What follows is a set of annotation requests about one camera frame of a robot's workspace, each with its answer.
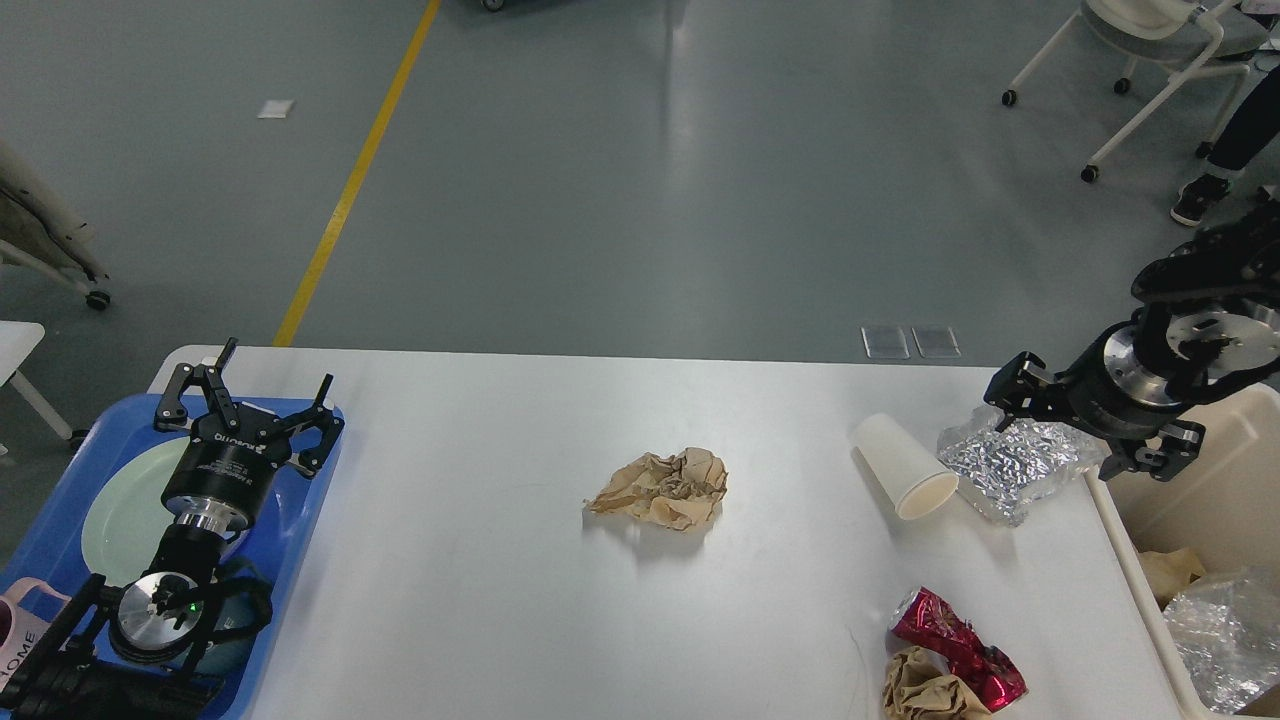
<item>gray floor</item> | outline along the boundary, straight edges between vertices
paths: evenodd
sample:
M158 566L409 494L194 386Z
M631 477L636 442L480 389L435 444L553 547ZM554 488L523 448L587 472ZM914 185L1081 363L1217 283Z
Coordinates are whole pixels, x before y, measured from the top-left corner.
M74 424L177 346L271 342L424 6L0 4L0 136L113 270L104 314L0 270ZM1082 183L1164 78L1112 95L1082 29L1002 108L1073 6L444 0L296 345L860 363L859 325L942 324L964 364L1061 366L1189 237L1167 208L1225 92ZM12 389L0 438L5 559L68 457Z

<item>plastic bag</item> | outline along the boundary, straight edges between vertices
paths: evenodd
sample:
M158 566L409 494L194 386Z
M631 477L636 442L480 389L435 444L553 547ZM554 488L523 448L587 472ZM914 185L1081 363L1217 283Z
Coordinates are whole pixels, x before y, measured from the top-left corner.
M1263 568L1211 574L1165 609L1201 702L1231 714L1280 683L1280 594Z

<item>blue tray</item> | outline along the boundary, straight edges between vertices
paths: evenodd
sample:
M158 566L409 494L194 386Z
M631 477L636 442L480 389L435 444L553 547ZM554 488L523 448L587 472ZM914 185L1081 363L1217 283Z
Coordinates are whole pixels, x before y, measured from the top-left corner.
M81 555L81 532L84 516L106 482L140 454L175 437L180 433L160 433L151 428L159 395L136 395L116 402L93 424L84 445L67 468L61 480L36 518L36 523L18 546L9 565L0 574L0 589L8 588L14 580L36 577L49 580L64 593L74 593L88 579L88 566ZM276 415L297 413L311 405L311 400L282 398L242 398L259 407L265 407ZM204 400L198 396L183 397L183 405L192 418L207 413ZM316 429L310 429L296 438L297 447L308 447L320 439ZM271 603L275 606L275 619L259 633L248 662L225 678L221 692L200 715L201 719L241 717L248 711L253 694L266 669L266 660L280 626L280 618L288 607L289 591L298 575L302 555L311 541L320 514L320 505L329 491L329 479L338 461L342 447L338 445L330 454L324 469L311 480L305 479L292 468L284 468L275 475L271 495L259 515L257 524L248 533L236 555L247 557L268 580L275 583L271 591ZM36 615L51 620L59 603L51 598L24 603ZM99 657L108 662L129 665L122 661L111 650L106 632L97 637ZM9 720L10 712L0 710L0 720Z

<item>white paper cup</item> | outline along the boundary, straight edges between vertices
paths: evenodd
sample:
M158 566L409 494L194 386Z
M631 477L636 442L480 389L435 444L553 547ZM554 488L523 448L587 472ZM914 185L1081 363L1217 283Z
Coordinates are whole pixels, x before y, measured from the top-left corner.
M937 510L960 484L955 473L883 413L863 420L854 442L904 520Z
M36 642L49 629L49 623L18 607L22 598L33 589L54 596L65 605L69 597L49 587L38 578L22 578L0 596L0 688L9 683L13 671L36 647Z

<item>table surface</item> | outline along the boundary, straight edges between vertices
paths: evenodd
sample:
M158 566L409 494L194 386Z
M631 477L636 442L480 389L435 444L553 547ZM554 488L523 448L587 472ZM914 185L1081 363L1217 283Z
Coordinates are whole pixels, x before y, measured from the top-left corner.
M0 386L9 382L44 337L44 325L0 320Z
M326 372L344 447L253 717L879 719L922 584L1025 675L1004 720L1179 716L1083 482L1018 529L902 521L856 457L879 411L932 446L989 369L241 347L225 380ZM584 512L686 446L730 471L705 532Z

